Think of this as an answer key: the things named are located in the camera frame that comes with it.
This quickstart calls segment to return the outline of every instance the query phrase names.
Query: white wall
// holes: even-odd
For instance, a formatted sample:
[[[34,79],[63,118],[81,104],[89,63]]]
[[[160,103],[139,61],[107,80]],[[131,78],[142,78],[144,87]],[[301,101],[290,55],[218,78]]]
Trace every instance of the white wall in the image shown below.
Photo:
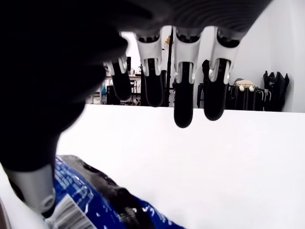
[[[293,112],[305,113],[305,1],[291,0],[290,15],[294,44]]]

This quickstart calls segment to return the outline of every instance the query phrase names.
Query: computer tower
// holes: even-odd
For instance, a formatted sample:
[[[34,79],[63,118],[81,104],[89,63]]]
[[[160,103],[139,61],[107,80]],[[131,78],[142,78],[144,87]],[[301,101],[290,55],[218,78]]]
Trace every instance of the computer tower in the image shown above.
[[[115,95],[113,85],[107,86],[107,102],[106,102],[106,104],[119,105],[120,103],[121,103],[120,100]]]

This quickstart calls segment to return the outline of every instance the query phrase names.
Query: desk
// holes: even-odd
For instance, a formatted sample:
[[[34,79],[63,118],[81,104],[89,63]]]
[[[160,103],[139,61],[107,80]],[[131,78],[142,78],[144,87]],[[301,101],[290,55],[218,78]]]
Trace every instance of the desk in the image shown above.
[[[105,78],[105,80],[111,80],[111,79],[112,79],[111,75],[107,75],[106,78]],[[135,76],[135,75],[130,75],[129,79],[130,80],[141,80],[141,77],[140,76]]]
[[[180,129],[172,108],[87,105],[58,154],[79,156],[190,229],[304,229],[304,120],[225,111],[211,122],[194,109]],[[3,173],[0,185],[13,226],[43,228]]]

